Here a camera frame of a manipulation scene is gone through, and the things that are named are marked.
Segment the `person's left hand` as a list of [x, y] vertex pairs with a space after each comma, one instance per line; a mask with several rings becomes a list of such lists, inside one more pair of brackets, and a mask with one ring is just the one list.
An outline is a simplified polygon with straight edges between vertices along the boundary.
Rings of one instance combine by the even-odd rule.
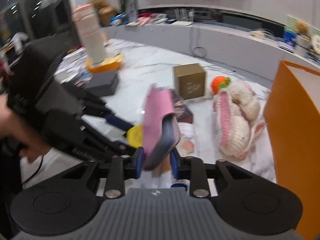
[[7, 95], [1, 95], [1, 138], [4, 137], [14, 137], [24, 144], [19, 155], [26, 157], [29, 163], [51, 150], [32, 127], [7, 107]]

